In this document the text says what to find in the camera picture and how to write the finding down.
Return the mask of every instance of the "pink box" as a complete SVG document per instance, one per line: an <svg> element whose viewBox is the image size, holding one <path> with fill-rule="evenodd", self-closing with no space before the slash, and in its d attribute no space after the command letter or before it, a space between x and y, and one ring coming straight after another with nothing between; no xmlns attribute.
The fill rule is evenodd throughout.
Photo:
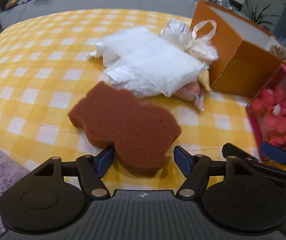
<svg viewBox="0 0 286 240"><path fill-rule="evenodd" d="M281 64L246 106L256 143L268 142L286 150L286 65ZM261 155L263 161L268 157Z"/></svg>

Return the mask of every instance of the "flower vase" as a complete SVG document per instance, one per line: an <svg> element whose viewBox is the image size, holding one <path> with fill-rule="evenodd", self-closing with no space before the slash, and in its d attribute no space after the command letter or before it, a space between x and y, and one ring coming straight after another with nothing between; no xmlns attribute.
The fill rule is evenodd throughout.
<svg viewBox="0 0 286 240"><path fill-rule="evenodd" d="M8 0L0 0L0 10L2 12L5 11L5 6L6 6L7 2L8 2Z"/></svg>

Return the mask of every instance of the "yellow gingham tablecloth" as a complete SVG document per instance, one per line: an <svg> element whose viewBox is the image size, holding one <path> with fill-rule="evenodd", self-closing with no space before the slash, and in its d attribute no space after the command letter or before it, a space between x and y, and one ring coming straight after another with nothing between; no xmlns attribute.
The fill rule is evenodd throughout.
<svg viewBox="0 0 286 240"><path fill-rule="evenodd" d="M0 149L30 170L52 156L74 161L99 153L67 117L104 70L102 59L87 61L86 56L105 35L139 25L158 34L170 18L149 11L94 9L56 13L8 27L0 34ZM201 114L192 103L163 95L144 100L171 111L182 134L167 153L168 165L153 178L132 175L115 160L103 179L110 192L116 188L176 191L184 177L173 160L175 145L213 160L222 159L227 142L257 155L244 108L246 98L212 92ZM77 178L67 180L77 184Z"/></svg>

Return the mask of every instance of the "metal screw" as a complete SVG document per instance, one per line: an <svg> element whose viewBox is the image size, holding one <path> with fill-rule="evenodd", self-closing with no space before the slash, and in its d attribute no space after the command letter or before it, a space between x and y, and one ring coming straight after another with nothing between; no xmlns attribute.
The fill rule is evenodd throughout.
<svg viewBox="0 0 286 240"><path fill-rule="evenodd" d="M96 188L92 190L92 195L96 197L103 197L107 194L107 191L103 188Z"/></svg>
<svg viewBox="0 0 286 240"><path fill-rule="evenodd" d="M183 197L192 197L195 194L195 191L189 188L181 189L179 194Z"/></svg>
<svg viewBox="0 0 286 240"><path fill-rule="evenodd" d="M248 161L254 161L255 160L255 158L250 157L250 156L249 157L245 157L245 159L248 160Z"/></svg>

